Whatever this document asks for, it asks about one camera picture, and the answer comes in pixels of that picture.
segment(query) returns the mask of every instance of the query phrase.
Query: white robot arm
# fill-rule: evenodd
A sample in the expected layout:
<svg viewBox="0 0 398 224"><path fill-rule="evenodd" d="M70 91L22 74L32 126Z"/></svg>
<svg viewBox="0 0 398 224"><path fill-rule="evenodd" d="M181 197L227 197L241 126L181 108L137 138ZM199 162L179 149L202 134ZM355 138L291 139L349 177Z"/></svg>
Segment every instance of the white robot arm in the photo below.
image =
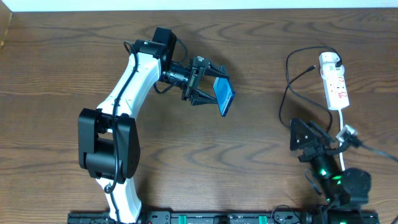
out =
<svg viewBox="0 0 398 224"><path fill-rule="evenodd" d="M161 70L160 60L154 58L152 55L144 53L138 53L137 57L139 61L137 72L122 94L116 111L117 116L128 114L130 118L137 119L138 111L150 88L159 80ZM112 114L114 100L132 73L135 64L134 55L131 54L123 76L120 78L112 93L105 101L98 105L97 109L100 109L103 113ZM97 182L104 189L108 184L112 185L113 180L102 177L97 179ZM136 193L134 179L126 179L123 184L116 185L113 190L113 195L115 203L119 208L120 221L123 223L135 223L142 204ZM112 219L117 220L116 210L113 206L111 196L110 194L105 194L105 196L111 209L109 215Z"/></svg>
<svg viewBox="0 0 398 224"><path fill-rule="evenodd" d="M135 120L151 86L155 86L156 81L162 81L170 87L180 87L183 100L189 99L191 105L217 103L222 116L225 116L234 98L229 75L223 66L216 68L202 57L195 57L189 65L171 61L176 40L171 30L158 27L152 41L137 40L130 45L134 53L129 51L126 71L114 90L96 110L85 108L79 115L80 167L87 169L90 177L96 178L103 189L117 182L111 194L105 195L111 209L110 218L122 223L137 222L142 207L132 178L140 157ZM204 75L216 77L214 89L217 98L198 89ZM114 130L118 150L114 150L116 142L99 137L99 134Z"/></svg>

